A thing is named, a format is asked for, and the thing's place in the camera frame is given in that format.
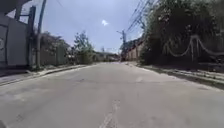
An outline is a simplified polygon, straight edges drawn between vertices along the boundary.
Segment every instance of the road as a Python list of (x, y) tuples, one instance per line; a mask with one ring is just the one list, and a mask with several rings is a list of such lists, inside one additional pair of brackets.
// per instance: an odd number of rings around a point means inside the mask
[(223, 128), (224, 93), (119, 63), (0, 87), (8, 128)]

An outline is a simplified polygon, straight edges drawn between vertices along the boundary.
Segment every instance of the green tree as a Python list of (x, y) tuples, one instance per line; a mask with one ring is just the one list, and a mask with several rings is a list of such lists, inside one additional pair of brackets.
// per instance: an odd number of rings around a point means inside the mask
[(74, 50), (77, 64), (91, 64), (93, 62), (93, 46), (89, 42), (89, 38), (82, 32), (75, 36)]
[(161, 58), (170, 61), (170, 57), (163, 54), (164, 44), (169, 39), (173, 40), (169, 44), (172, 51), (180, 54), (189, 45), (191, 35), (197, 34), (206, 40), (214, 38), (216, 34), (214, 17), (209, 12), (208, 4), (203, 1), (160, 0), (147, 13), (143, 36), (146, 48), (142, 51), (142, 62)]

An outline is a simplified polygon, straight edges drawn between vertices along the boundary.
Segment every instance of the utility pole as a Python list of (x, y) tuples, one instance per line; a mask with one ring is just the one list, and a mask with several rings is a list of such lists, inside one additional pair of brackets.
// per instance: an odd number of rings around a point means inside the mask
[(36, 46), (36, 69), (40, 69), (40, 40), (41, 40), (41, 28), (44, 17), (44, 10), (46, 7), (47, 0), (43, 0), (42, 8), (39, 17), (38, 29), (37, 29), (37, 46)]
[(126, 33), (124, 30), (122, 30), (122, 32), (119, 32), (119, 31), (117, 31), (117, 32), (122, 35), (121, 39), (123, 40), (123, 46), (124, 46), (126, 44)]

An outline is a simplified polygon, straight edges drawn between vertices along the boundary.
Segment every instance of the curb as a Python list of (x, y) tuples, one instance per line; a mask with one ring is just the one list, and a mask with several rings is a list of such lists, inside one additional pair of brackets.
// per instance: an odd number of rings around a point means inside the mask
[(177, 72), (172, 72), (172, 71), (165, 71), (163, 69), (153, 68), (153, 67), (144, 67), (144, 66), (143, 67), (138, 66), (138, 67), (152, 70), (157, 73), (165, 73), (165, 74), (175, 76), (175, 77), (178, 77), (181, 79), (186, 79), (189, 81), (193, 81), (193, 82), (200, 83), (200, 84), (205, 84), (210, 87), (215, 87), (215, 88), (224, 90), (224, 81), (221, 81), (221, 80), (214, 80), (211, 78), (199, 77), (199, 76), (194, 76), (194, 75), (186, 75), (183, 73), (177, 73)]
[(86, 65), (62, 68), (62, 69), (58, 69), (58, 70), (55, 70), (55, 71), (49, 71), (49, 72), (46, 72), (46, 73), (43, 73), (43, 74), (38, 74), (37, 73), (37, 74), (33, 74), (33, 75), (30, 75), (28, 77), (24, 77), (24, 78), (21, 78), (21, 79), (15, 79), (15, 80), (11, 80), (11, 81), (2, 82), (2, 83), (0, 83), (0, 86), (11, 84), (11, 83), (17, 83), (17, 82), (21, 82), (21, 81), (25, 81), (25, 80), (29, 80), (29, 79), (39, 78), (39, 77), (46, 76), (46, 75), (49, 75), (49, 74), (68, 71), (68, 70), (71, 70), (71, 69), (83, 68), (83, 67), (86, 67)]

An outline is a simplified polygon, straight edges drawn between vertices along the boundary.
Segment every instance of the sky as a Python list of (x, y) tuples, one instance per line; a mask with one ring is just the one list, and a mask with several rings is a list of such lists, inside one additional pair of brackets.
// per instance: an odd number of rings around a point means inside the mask
[[(71, 46), (76, 33), (86, 32), (95, 50), (102, 47), (117, 53), (122, 40), (117, 31), (127, 29), (140, 0), (47, 0), (42, 31), (62, 36)], [(37, 6), (36, 25), (42, 0), (33, 0)], [(31, 3), (24, 6), (28, 10)], [(141, 29), (134, 28), (127, 39), (140, 37)]]

